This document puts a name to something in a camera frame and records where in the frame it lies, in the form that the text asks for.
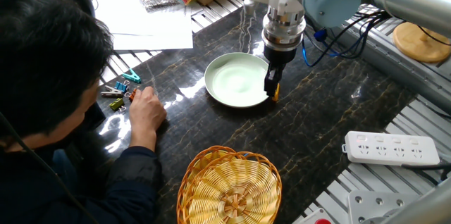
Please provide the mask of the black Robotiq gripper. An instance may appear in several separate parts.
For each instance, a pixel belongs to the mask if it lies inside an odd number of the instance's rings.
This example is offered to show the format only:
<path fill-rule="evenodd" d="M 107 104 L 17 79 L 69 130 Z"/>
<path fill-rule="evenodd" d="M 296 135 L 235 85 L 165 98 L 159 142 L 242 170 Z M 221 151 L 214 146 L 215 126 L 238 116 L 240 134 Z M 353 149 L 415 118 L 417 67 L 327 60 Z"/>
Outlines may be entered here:
<path fill-rule="evenodd" d="M 279 51 L 269 46 L 264 47 L 264 56 L 268 60 L 268 71 L 264 79 L 264 91 L 269 97 L 274 97 L 279 92 L 280 81 L 283 78 L 282 71 L 291 62 L 297 53 L 294 48 L 289 51 Z"/>

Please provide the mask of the person's right hand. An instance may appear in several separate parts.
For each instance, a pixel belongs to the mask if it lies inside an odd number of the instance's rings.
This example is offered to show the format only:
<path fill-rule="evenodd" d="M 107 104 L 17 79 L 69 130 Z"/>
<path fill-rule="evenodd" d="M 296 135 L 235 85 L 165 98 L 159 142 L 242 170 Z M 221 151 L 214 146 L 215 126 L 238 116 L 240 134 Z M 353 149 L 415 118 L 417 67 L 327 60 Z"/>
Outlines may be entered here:
<path fill-rule="evenodd" d="M 131 103 L 129 116 L 134 138 L 150 138 L 166 119 L 167 112 L 153 87 L 137 90 Z"/>

